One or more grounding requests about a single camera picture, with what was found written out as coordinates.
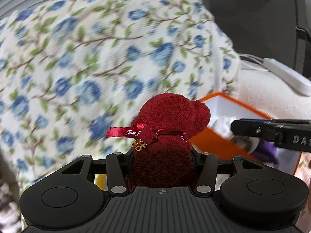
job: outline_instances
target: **floral blanket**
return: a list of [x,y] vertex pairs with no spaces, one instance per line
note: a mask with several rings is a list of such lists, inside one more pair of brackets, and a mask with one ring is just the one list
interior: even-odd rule
[[198,0],[51,0],[0,21],[0,146],[21,192],[83,154],[127,151],[151,97],[237,95],[239,58]]

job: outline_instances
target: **plush toy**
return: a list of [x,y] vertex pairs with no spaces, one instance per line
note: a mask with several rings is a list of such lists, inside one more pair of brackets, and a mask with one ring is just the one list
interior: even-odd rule
[[134,137],[132,170],[126,176],[134,186],[190,186],[197,181],[188,141],[208,125],[210,111],[200,101],[164,93],[149,99],[131,127],[112,127],[106,137]]

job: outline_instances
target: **ribbon bow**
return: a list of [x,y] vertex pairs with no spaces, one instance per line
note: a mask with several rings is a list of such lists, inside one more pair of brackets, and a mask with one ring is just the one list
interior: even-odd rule
[[135,144],[143,142],[144,145],[141,144],[141,146],[145,148],[147,145],[157,142],[159,135],[180,136],[182,139],[185,139],[186,134],[178,129],[159,129],[154,131],[141,118],[137,118],[132,127],[109,128],[105,137],[133,137],[136,140]]

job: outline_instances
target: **gold charm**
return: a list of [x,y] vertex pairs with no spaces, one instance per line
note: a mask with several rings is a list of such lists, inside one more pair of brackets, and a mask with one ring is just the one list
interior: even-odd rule
[[146,148],[146,146],[147,144],[140,139],[135,140],[135,143],[132,144],[132,147],[138,152],[141,151],[143,148]]

